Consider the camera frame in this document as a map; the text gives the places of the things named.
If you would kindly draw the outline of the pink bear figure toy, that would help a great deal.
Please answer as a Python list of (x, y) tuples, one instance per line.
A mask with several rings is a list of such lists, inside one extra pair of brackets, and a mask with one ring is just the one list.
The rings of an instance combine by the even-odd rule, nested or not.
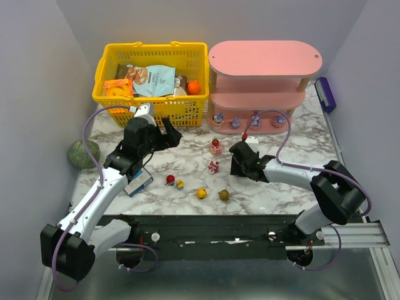
[(219, 172), (219, 162), (211, 161), (208, 166), (208, 170), (210, 174), (216, 174)]

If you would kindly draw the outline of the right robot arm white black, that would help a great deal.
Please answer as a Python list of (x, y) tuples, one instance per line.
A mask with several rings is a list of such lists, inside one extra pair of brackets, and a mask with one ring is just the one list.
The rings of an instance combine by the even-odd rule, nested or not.
[(331, 224), (345, 225), (366, 200), (361, 186), (338, 161), (319, 166), (290, 164), (277, 157), (253, 151), (246, 141), (229, 148), (231, 174), (256, 182), (284, 183), (314, 193), (317, 204), (300, 212), (291, 231), (300, 238)]

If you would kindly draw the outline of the strawberry pink bear donut toy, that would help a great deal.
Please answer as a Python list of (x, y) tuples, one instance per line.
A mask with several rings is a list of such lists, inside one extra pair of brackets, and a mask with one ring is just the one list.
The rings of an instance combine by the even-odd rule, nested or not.
[(209, 145), (210, 148), (210, 152), (215, 155), (215, 156), (219, 156), (222, 154), (223, 152), (223, 146), (220, 142), (220, 140), (216, 137), (214, 137)]

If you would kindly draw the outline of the small purple bunny toy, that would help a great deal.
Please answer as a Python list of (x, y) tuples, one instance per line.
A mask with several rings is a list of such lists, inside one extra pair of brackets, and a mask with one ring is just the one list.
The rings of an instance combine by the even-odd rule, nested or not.
[(240, 125), (241, 125), (241, 122), (240, 122), (241, 118), (242, 118), (241, 116), (235, 116), (234, 119), (229, 123), (229, 127), (232, 130), (239, 129)]

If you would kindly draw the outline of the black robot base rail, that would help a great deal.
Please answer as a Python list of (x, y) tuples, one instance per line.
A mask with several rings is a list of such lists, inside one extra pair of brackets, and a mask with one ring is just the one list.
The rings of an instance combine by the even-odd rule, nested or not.
[(153, 248), (161, 261), (222, 259), (285, 260), (295, 250), (322, 246), (294, 230), (295, 215), (130, 215), (130, 244)]

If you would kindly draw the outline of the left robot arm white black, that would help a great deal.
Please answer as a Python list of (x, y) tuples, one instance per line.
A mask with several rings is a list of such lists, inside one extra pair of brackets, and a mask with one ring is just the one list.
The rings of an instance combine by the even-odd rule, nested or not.
[(162, 133), (150, 117), (133, 117), (124, 128), (124, 136), (99, 172), (99, 178), (81, 202), (57, 225), (45, 225), (40, 233), (42, 263), (79, 282), (91, 270), (96, 258), (127, 241), (136, 233), (132, 218), (119, 216), (101, 229), (96, 226), (134, 176), (143, 168), (146, 156), (175, 148), (182, 137), (164, 117)]

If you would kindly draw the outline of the purple orange bunny toy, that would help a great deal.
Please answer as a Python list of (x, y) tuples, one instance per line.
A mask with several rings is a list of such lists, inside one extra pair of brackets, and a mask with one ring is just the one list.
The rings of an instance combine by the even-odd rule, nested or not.
[(212, 125), (215, 128), (220, 128), (224, 123), (224, 114), (219, 112), (212, 117)]

